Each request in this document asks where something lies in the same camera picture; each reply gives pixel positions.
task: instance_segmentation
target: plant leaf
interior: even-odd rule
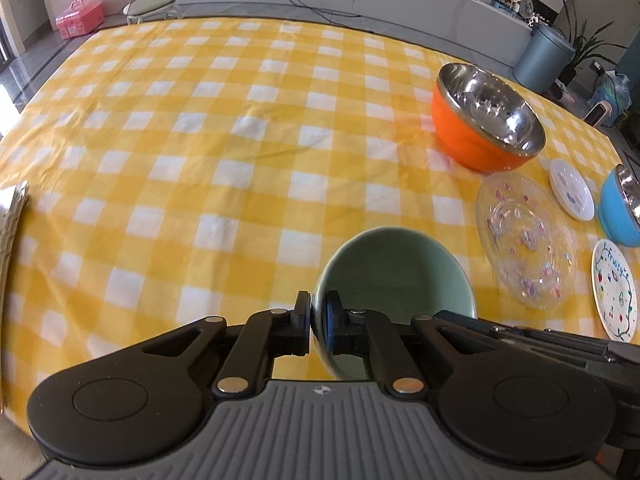
[[[606,43],[605,41],[596,41],[590,48],[585,48],[583,52],[580,53],[580,55],[582,57],[584,56],[588,56],[589,54],[594,53],[597,49],[599,49],[601,46],[605,46],[608,45],[610,43]]]
[[[575,56],[576,58],[576,65],[582,63],[585,59],[587,59],[588,57],[591,56],[592,53],[594,53],[598,48],[600,47],[600,44],[593,44],[591,47],[589,48],[584,48],[581,52],[579,56]]]
[[[574,10],[574,38],[576,38],[578,36],[578,16],[575,13],[575,4],[573,2],[571,6]]]
[[[585,48],[591,48],[594,45],[599,45],[601,43],[604,43],[603,40],[598,40],[597,38],[589,38],[586,43],[584,44]]]
[[[587,41],[582,48],[578,51],[576,50],[575,52],[575,57],[583,57],[586,54],[590,54],[591,52],[593,52],[594,50],[596,50],[601,43],[604,43],[603,41],[596,41],[593,38],[591,38],[589,41]]]
[[[611,63],[612,65],[617,65],[618,63],[616,61],[613,61],[612,59],[609,59],[606,56],[603,56],[602,54],[591,54],[589,56],[585,56],[582,61],[586,61],[587,59],[592,59],[593,57],[597,58],[597,59],[602,59],[604,61],[606,61],[607,63]]]
[[[605,28],[609,28],[611,25],[613,25],[615,22],[609,22],[607,23],[607,25],[603,25],[602,27],[600,27],[598,30],[596,30],[593,35],[597,36],[598,34],[600,34]]]
[[[603,45],[610,45],[610,46],[616,46],[618,48],[628,48],[628,46],[625,45],[619,45],[617,43],[603,43]]]
[[[569,28],[569,37],[567,38],[567,41],[569,41],[569,43],[572,43],[572,35],[571,35],[571,18],[569,17],[569,9],[566,5],[566,0],[562,0],[562,10],[564,10],[564,15],[566,17],[566,23],[567,26]]]
[[[584,36],[578,36],[577,38],[575,38],[574,40],[574,48],[575,48],[575,55],[577,55],[578,53],[582,52],[583,48],[584,48],[584,40],[586,38]]]

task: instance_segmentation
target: gray gripper base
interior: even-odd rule
[[[430,409],[374,383],[269,381],[247,400],[221,402],[174,452],[120,470],[46,463],[34,480],[596,480],[593,462],[564,470],[501,468],[465,452]]]

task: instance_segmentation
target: plastic bag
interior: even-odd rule
[[[589,99],[589,110],[600,101],[606,101],[611,105],[611,115],[602,121],[602,125],[613,126],[618,116],[631,106],[629,78],[624,74],[617,74],[615,70],[609,70],[596,83],[596,89]]]

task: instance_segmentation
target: window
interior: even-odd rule
[[[14,54],[11,52],[9,43],[6,40],[4,28],[2,28],[2,23],[0,23],[0,72],[2,72],[9,63],[11,63],[13,58]]]

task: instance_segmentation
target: chair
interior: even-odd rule
[[[166,20],[182,17],[182,11],[175,4],[176,0],[131,0],[122,9],[122,13],[127,17],[127,25],[142,23],[145,18],[164,12]]]

